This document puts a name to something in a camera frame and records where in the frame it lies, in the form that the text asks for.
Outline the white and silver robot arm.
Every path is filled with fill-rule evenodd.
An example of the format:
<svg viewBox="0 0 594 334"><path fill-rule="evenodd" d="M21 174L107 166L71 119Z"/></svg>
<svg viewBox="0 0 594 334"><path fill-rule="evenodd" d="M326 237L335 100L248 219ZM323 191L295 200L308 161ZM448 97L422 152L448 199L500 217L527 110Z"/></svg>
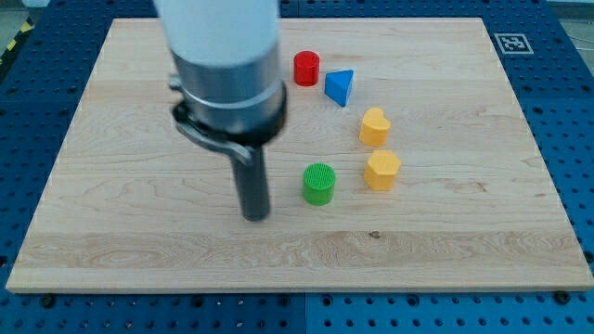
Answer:
<svg viewBox="0 0 594 334"><path fill-rule="evenodd" d="M277 0L159 0L181 101L176 129L229 157L243 217L270 212L264 146L283 128L287 88L279 58Z"/></svg>

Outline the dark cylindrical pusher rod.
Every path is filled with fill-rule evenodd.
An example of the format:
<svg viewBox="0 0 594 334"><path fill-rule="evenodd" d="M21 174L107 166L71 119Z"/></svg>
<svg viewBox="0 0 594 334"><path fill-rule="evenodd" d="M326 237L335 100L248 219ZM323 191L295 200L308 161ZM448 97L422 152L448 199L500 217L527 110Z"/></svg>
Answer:
<svg viewBox="0 0 594 334"><path fill-rule="evenodd" d="M270 203L263 148L241 146L231 166L243 217L252 222L264 220Z"/></svg>

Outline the black clamp with metal lever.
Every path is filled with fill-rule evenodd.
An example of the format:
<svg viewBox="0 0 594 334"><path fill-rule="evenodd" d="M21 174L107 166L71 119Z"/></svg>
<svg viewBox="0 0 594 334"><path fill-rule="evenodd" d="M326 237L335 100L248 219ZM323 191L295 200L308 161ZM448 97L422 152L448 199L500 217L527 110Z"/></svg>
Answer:
<svg viewBox="0 0 594 334"><path fill-rule="evenodd" d="M286 121L287 87L281 80L258 96L232 103L191 95L178 74L169 77L169 88L182 94L182 100L172 108L178 132L192 143L246 166L254 165L254 151L277 136Z"/></svg>

